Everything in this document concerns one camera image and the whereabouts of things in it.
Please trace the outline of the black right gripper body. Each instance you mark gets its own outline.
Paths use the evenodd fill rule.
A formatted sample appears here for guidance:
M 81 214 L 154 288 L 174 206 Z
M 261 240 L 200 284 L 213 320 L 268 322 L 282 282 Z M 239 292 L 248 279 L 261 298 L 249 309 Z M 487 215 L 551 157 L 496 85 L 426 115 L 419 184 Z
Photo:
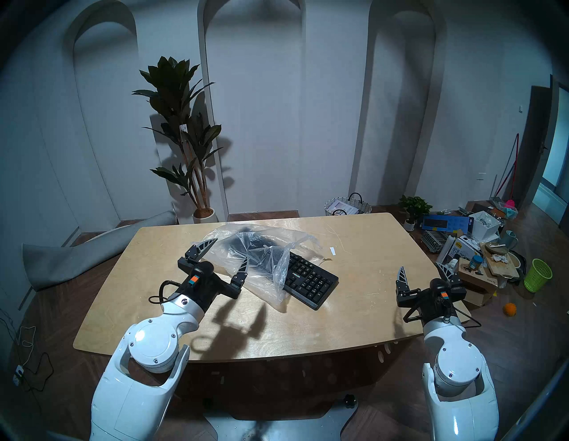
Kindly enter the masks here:
M 403 316 L 405 323 L 420 320 L 430 323 L 442 319 L 450 323 L 451 317 L 457 317 L 454 302 L 464 300 L 467 291 L 465 287 L 445 287 L 439 278 L 432 279 L 430 286 L 424 290 L 414 289 L 406 294 L 396 294 L 397 306 L 409 309 Z

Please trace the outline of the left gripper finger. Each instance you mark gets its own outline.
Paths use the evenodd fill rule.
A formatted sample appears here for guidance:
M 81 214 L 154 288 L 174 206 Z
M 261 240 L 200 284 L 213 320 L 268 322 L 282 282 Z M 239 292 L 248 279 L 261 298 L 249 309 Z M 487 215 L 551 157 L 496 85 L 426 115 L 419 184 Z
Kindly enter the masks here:
M 244 260 L 241 263 L 238 271 L 232 277 L 231 286 L 235 289 L 241 289 L 244 285 L 246 277 L 248 276 L 248 272 L 247 272 L 248 260 L 249 260 L 249 256 L 247 254 L 245 254 Z
M 185 253 L 185 260 L 189 264 L 197 264 L 217 242 L 217 238 L 201 241 L 192 245 Z

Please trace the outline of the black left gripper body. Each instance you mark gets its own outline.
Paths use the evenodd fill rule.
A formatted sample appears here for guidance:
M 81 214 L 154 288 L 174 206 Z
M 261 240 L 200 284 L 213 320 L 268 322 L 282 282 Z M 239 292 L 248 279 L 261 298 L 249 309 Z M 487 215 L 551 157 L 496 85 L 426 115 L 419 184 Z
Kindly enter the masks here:
M 231 281 L 222 280 L 215 272 L 213 264 L 201 261 L 189 264 L 184 257 L 179 258 L 178 268 L 188 275 L 181 285 L 182 295 L 196 303 L 203 312 L 207 312 L 218 295 L 238 299 L 241 289 L 231 286 Z

